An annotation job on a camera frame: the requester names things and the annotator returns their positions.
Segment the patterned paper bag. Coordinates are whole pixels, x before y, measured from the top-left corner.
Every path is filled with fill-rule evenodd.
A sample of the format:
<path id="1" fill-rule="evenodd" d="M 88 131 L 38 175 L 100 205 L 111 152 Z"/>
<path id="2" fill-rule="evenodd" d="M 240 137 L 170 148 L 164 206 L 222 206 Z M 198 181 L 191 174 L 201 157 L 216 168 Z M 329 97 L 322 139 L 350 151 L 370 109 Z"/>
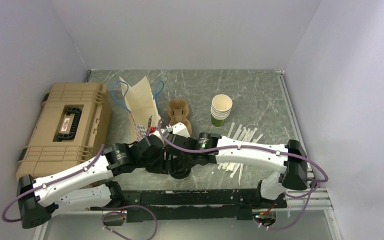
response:
<path id="1" fill-rule="evenodd" d="M 148 78 L 129 85 L 121 77 L 110 87 L 116 103 L 127 111 L 130 141 L 139 141 L 149 134 L 150 127 L 156 127 L 161 116 L 156 104 L 156 94 L 151 90 Z"/>

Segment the cardboard cup carrier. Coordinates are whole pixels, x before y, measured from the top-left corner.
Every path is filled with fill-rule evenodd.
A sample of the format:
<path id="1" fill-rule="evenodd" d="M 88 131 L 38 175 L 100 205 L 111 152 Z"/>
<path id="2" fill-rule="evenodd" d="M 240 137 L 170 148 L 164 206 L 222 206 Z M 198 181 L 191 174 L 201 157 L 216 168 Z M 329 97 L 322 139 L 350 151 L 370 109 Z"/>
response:
<path id="1" fill-rule="evenodd" d="M 192 124 L 189 120 L 190 109 L 189 104 L 185 99 L 173 99 L 167 103 L 166 112 L 168 115 L 168 123 L 174 125 L 182 123 L 186 126 L 187 131 L 192 135 Z"/>

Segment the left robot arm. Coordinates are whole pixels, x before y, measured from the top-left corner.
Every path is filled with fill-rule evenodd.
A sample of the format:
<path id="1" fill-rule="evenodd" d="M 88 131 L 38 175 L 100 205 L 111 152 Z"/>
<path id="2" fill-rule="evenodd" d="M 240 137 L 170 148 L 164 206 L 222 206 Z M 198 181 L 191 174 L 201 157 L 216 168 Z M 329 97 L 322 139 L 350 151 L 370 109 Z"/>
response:
<path id="1" fill-rule="evenodd" d="M 94 158 L 53 175 L 22 176 L 17 188 L 22 228 L 35 228 L 75 209 L 117 210 L 125 206 L 127 197 L 111 178 L 150 167 L 163 156 L 163 141 L 150 135 L 132 144 L 101 148 Z"/>

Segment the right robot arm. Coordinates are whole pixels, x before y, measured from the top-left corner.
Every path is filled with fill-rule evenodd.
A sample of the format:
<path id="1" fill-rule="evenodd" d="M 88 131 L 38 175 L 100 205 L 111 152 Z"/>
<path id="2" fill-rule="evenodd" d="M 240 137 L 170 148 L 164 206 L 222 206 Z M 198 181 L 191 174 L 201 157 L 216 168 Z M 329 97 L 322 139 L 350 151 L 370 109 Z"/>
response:
<path id="1" fill-rule="evenodd" d="M 197 139 L 170 134 L 163 141 L 167 152 L 185 158 L 187 169 L 209 163 L 237 163 L 271 170 L 272 175 L 259 183 L 255 194 L 262 208 L 269 207 L 287 190 L 308 188 L 307 154 L 294 139 L 287 144 L 259 144 L 202 132 Z"/>

